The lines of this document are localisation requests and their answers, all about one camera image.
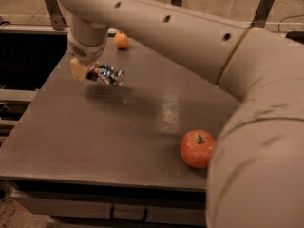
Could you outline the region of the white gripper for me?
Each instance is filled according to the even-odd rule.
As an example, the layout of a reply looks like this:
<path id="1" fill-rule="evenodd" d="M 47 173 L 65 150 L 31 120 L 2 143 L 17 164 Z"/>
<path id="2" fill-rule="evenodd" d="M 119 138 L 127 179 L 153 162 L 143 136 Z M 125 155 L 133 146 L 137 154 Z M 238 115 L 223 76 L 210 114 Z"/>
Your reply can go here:
<path id="1" fill-rule="evenodd" d="M 67 35 L 68 51 L 75 57 L 69 62 L 72 76 L 75 79 L 84 81 L 90 77 L 94 66 L 92 62 L 97 61 L 104 53 L 107 38 L 108 36 L 105 35 L 97 46 L 85 46 L 78 42 L 71 33 Z"/>

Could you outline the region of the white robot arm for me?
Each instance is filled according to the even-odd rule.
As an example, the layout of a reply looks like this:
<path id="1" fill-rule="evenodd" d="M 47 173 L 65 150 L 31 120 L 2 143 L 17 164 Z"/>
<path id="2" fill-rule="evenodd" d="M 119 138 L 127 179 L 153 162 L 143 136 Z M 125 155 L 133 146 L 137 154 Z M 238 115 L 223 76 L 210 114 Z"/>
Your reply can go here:
<path id="1" fill-rule="evenodd" d="M 59 0 L 94 62 L 114 28 L 236 97 L 207 174 L 208 228 L 304 228 L 304 47 L 153 0 Z"/>

